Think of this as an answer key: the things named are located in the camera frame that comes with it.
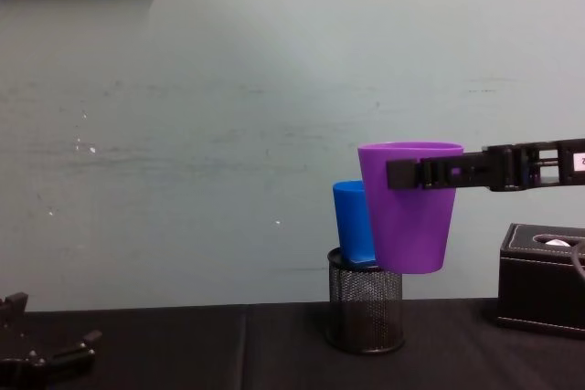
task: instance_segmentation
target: black leather box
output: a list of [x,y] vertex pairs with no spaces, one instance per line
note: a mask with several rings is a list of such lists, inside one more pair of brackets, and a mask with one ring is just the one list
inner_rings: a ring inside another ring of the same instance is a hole
[[[572,248],[547,245],[585,240],[585,229],[512,224],[500,250],[497,321],[517,329],[585,338],[585,282]],[[585,263],[585,254],[580,255]]]

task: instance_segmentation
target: black tablecloth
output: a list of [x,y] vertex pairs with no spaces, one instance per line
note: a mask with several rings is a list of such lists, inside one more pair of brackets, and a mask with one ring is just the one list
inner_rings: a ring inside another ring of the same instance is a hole
[[321,333],[324,303],[31,313],[49,345],[103,331],[90,376],[59,389],[585,388],[585,341],[494,326],[494,300],[407,300],[406,344],[356,356]]

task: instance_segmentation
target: black cable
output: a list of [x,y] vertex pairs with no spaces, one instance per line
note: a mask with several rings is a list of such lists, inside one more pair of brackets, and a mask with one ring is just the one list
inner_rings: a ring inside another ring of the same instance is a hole
[[585,252],[585,241],[581,241],[579,244],[573,247],[573,251],[570,252],[570,260],[573,262],[577,273],[579,273],[585,282],[585,268],[583,268],[581,261],[579,260],[580,253],[583,252]]

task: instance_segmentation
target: light blue wall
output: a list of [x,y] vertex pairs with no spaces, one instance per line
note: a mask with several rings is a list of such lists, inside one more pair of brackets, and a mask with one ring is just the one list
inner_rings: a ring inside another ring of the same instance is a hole
[[[584,27],[585,0],[0,0],[0,293],[325,300],[356,146],[583,136]],[[406,297],[494,296],[508,224],[583,226],[582,195],[460,191]]]

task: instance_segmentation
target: white label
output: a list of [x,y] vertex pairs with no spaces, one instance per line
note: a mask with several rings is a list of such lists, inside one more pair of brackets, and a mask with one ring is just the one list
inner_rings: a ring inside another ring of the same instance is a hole
[[573,169],[585,171],[585,153],[573,154]]

